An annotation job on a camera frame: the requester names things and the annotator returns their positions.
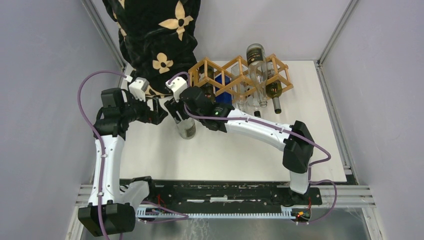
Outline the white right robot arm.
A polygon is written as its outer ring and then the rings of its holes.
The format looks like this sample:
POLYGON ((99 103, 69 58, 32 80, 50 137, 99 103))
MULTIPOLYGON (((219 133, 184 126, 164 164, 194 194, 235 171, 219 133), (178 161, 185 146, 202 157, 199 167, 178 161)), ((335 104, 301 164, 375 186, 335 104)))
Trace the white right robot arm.
POLYGON ((275 147, 283 153, 282 164, 289 170, 289 199, 302 204, 309 198, 309 164, 315 141, 305 123, 272 122, 229 104, 212 103, 196 86, 181 91, 164 106, 177 123, 192 118, 210 131, 240 134, 275 147))

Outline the clear bottle with dark label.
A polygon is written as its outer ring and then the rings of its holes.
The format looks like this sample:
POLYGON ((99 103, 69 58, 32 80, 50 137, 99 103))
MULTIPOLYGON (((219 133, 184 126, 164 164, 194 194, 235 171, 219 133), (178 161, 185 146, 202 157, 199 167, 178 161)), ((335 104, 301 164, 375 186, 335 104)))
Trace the clear bottle with dark label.
POLYGON ((191 117, 184 120, 177 120, 176 127, 179 135, 185 139, 192 139, 196 135, 195 120, 191 117))

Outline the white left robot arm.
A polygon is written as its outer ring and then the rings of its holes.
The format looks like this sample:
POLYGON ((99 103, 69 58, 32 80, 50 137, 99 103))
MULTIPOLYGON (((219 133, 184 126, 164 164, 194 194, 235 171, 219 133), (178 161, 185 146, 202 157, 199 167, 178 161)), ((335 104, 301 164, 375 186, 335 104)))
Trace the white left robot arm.
POLYGON ((121 190, 121 157, 129 125, 158 125, 168 113, 158 98, 152 98, 149 107, 118 87, 103 90, 101 101, 102 107, 91 125, 96 146, 93 186, 88 205, 78 210, 78 220, 94 237, 107 238, 133 231, 139 205, 151 204, 157 198, 150 176, 132 180, 126 190, 121 190))

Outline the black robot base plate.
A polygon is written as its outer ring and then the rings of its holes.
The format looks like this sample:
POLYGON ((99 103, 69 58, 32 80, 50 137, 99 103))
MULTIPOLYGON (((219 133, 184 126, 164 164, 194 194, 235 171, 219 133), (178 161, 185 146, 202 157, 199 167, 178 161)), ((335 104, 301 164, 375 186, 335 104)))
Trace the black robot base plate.
MULTIPOLYGON (((131 181, 145 177, 120 179, 120 188, 126 190, 131 181)), ((317 187, 298 194, 277 182, 154 180, 151 177, 149 195, 140 205, 184 216, 170 219, 179 221, 187 220, 186 214, 279 213, 281 208, 290 208, 295 217, 304 218, 311 207, 322 203, 317 187)))

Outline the clear bottle with black label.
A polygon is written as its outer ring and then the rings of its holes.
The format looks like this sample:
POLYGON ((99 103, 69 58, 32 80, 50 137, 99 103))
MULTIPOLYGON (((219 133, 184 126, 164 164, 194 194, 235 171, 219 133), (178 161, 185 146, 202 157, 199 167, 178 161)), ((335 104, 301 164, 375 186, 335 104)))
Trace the clear bottle with black label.
POLYGON ((266 95, 268 68, 264 47, 259 43, 249 45, 246 49, 246 57, 248 74, 256 88, 259 106, 265 108, 268 105, 266 95))

